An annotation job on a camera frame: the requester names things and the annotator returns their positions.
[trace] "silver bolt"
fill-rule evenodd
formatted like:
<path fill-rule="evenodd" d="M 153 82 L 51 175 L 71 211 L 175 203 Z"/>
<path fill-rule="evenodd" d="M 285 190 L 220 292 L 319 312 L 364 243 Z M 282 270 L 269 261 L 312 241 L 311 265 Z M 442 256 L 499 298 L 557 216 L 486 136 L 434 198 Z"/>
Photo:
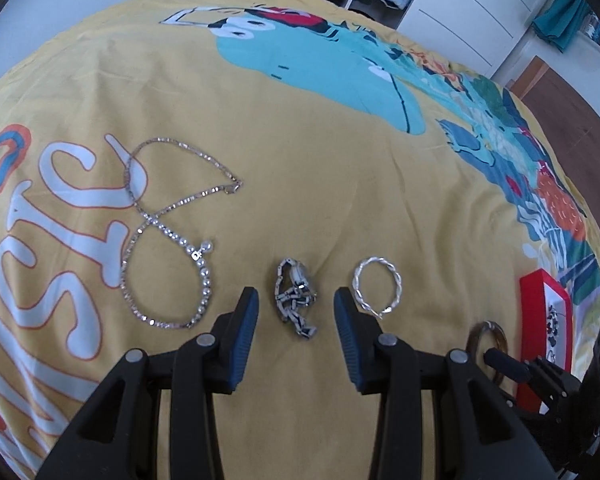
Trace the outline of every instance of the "silver bolt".
<path fill-rule="evenodd" d="M 382 346 L 396 346 L 398 338 L 393 334 L 380 334 L 378 336 L 378 342 Z"/>
<path fill-rule="evenodd" d="M 452 350 L 449 354 L 449 357 L 453 362 L 458 363 L 459 365 L 463 365 L 469 361 L 469 355 L 467 354 L 467 352 L 458 348 Z"/>
<path fill-rule="evenodd" d="M 142 359 L 142 350 L 139 350 L 138 348 L 129 350 L 129 352 L 127 352 L 125 355 L 125 359 L 130 363 L 137 363 L 140 359 Z"/>
<path fill-rule="evenodd" d="M 213 334 L 200 334 L 196 339 L 199 346 L 211 346 L 216 342 L 216 336 Z"/>

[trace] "teal cloth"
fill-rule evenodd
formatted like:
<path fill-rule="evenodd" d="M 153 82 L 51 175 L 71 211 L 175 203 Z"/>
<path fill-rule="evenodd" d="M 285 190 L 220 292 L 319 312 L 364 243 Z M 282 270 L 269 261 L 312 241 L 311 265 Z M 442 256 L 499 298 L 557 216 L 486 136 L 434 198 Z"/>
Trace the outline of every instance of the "teal cloth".
<path fill-rule="evenodd" d="M 555 0 L 532 25 L 540 38 L 564 52 L 590 11 L 585 0 Z"/>

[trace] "wooden floor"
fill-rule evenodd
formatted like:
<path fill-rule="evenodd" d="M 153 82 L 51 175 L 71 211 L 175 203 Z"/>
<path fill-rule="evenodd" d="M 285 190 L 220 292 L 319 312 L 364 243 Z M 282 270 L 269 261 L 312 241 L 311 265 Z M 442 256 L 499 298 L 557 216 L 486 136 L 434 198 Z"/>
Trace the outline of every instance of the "wooden floor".
<path fill-rule="evenodd" d="M 534 74 L 526 76 L 530 82 L 526 88 L 518 85 L 512 90 L 522 95 L 538 119 L 560 165 L 600 226 L 600 117 L 551 68 L 542 66 Z M 524 75 L 518 80 L 524 86 L 523 80 Z"/>

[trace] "brown ring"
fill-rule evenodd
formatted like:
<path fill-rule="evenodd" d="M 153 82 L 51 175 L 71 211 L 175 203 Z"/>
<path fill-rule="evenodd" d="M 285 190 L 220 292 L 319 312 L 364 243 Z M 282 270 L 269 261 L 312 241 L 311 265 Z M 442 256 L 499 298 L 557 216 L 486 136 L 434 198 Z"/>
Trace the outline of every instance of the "brown ring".
<path fill-rule="evenodd" d="M 480 340 L 484 337 L 487 332 L 491 332 L 496 339 L 496 348 L 505 354 L 509 354 L 509 345 L 507 344 L 507 337 L 504 334 L 502 327 L 495 321 L 483 321 L 477 323 L 469 332 L 469 337 L 466 340 L 466 352 L 469 354 L 469 359 L 473 363 L 476 362 L 476 355 L 478 353 L 478 346 Z M 496 371 L 493 376 L 493 384 L 500 386 L 504 379 L 504 375 Z"/>

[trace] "blue cartoon figure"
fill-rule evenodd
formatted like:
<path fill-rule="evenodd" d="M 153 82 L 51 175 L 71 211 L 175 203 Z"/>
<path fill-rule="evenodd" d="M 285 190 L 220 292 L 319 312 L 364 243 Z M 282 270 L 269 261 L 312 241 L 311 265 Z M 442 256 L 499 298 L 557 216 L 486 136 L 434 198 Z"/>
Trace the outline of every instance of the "blue cartoon figure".
<path fill-rule="evenodd" d="M 181 10 L 163 23 L 206 27 L 218 37 L 228 62 L 257 70 L 296 88 L 317 92 L 345 106 L 385 119 L 400 131 L 421 135 L 426 126 L 420 105 L 392 66 L 402 51 L 378 40 L 371 30 L 350 30 L 307 12 L 252 7 L 246 14 L 207 24 L 183 20 Z"/>

